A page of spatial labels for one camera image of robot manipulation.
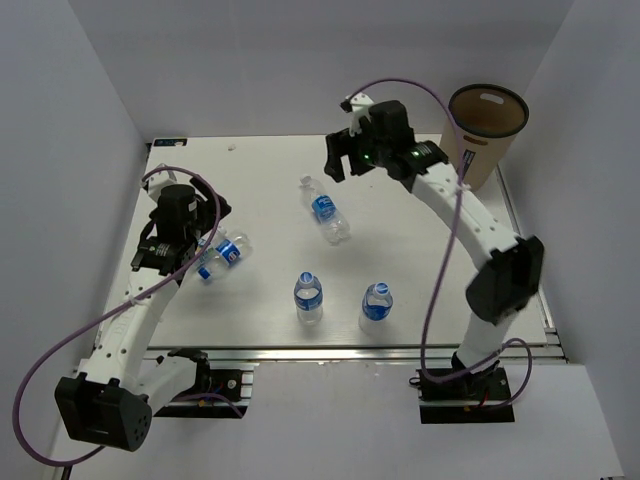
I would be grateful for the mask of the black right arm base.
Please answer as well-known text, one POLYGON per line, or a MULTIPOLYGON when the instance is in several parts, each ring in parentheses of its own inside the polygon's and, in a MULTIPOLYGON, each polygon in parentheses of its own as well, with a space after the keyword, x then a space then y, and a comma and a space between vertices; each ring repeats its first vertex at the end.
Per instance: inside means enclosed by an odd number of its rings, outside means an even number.
POLYGON ((486 375, 463 377, 436 384, 421 370, 409 379, 418 391, 420 420, 426 425, 513 423, 511 405, 502 406, 511 398, 507 375, 497 367, 486 375))

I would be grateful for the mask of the white-cap water bottle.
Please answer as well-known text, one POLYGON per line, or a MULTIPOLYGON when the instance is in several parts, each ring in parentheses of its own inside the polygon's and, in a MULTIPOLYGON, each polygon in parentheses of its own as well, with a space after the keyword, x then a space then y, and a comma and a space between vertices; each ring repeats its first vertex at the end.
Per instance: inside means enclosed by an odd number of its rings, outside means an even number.
POLYGON ((330 245, 339 245, 351 238, 348 221, 319 180, 303 175, 300 178, 300 193, 302 204, 330 245))

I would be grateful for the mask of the blue-label bottle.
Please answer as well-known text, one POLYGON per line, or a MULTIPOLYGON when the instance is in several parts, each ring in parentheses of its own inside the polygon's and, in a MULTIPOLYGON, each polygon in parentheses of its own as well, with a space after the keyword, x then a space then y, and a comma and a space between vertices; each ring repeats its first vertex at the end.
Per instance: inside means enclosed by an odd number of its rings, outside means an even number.
POLYGON ((389 315, 393 307, 393 296, 385 282, 371 284, 361 301, 359 327, 369 336, 381 336, 389 325, 389 315))
POLYGON ((298 320, 305 325, 317 324, 323 316, 323 289, 311 272, 302 272, 294 286, 294 303, 298 320))

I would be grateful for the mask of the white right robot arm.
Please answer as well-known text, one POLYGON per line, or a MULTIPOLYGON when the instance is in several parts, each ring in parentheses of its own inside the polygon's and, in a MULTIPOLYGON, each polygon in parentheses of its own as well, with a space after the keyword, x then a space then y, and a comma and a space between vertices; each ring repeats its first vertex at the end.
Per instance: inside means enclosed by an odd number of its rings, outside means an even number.
POLYGON ((538 292, 543 244, 501 224, 459 184, 447 155, 432 141, 416 140, 401 102, 376 103, 358 94, 340 107, 351 124, 327 135, 325 173, 342 182, 347 173, 361 176, 375 168, 385 170, 449 227, 477 270, 465 291, 471 316, 452 358, 451 374, 453 390, 463 398, 475 398, 488 385, 486 372, 495 367, 511 324, 538 292), (349 161, 348 171, 344 159, 349 161))

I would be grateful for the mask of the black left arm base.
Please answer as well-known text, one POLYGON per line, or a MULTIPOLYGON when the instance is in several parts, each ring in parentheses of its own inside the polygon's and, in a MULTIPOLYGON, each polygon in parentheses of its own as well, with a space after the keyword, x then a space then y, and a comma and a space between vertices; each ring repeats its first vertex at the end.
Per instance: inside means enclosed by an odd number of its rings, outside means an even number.
POLYGON ((156 358, 157 367, 180 360, 194 367, 194 383, 154 413, 156 418, 240 419, 252 395, 254 367, 212 360, 195 348, 178 348, 156 358))

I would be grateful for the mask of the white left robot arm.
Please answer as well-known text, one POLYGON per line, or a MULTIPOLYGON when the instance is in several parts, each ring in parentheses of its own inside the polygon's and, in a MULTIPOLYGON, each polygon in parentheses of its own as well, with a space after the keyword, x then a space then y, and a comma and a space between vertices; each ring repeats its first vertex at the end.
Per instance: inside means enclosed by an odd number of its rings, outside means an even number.
POLYGON ((147 373, 144 355, 161 316, 185 277, 202 236, 231 208, 205 184, 168 183, 150 190, 156 203, 131 261, 126 308, 108 321, 76 377, 59 380, 54 397, 69 437, 133 452, 153 416, 177 397, 199 399, 213 387, 206 353, 177 348, 147 373))

